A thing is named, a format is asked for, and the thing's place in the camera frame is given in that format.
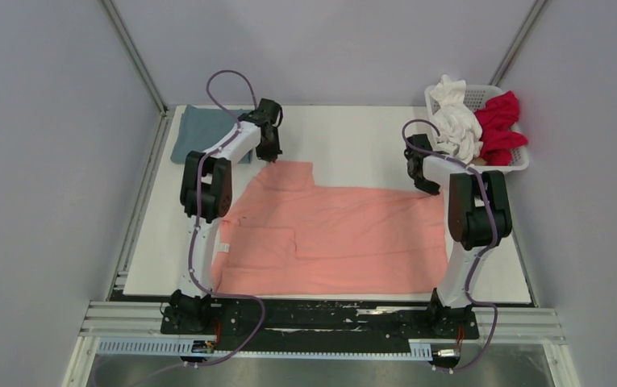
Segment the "pink t shirt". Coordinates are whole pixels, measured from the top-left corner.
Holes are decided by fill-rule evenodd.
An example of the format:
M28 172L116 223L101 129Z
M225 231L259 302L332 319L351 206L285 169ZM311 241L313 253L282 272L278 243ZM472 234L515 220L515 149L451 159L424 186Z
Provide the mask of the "pink t shirt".
M224 217L211 267L221 293L431 292L448 267L444 201L315 184L307 162L263 168Z

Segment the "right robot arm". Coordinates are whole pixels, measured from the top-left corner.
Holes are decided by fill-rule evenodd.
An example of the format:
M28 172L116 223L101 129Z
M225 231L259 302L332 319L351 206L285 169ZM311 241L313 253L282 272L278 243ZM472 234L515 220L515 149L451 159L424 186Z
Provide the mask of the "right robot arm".
M404 135L407 172L415 188L445 192L446 220L453 244L447 271L432 290L425 323L431 333L447 336L473 321L472 292L490 252L512 232L504 173L481 172L432 151L426 135Z

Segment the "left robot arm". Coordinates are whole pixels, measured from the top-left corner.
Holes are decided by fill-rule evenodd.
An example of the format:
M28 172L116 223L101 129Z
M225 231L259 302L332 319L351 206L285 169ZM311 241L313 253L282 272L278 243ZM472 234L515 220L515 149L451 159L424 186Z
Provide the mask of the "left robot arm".
M262 98L254 110L235 117L232 129L204 151L191 151L185 161L180 203L189 220L190 241L178 289L169 299L164 320L195 334L213 322L209 270L216 254L216 235L233 199L232 170L250 151L274 162L282 154L278 128L283 109Z

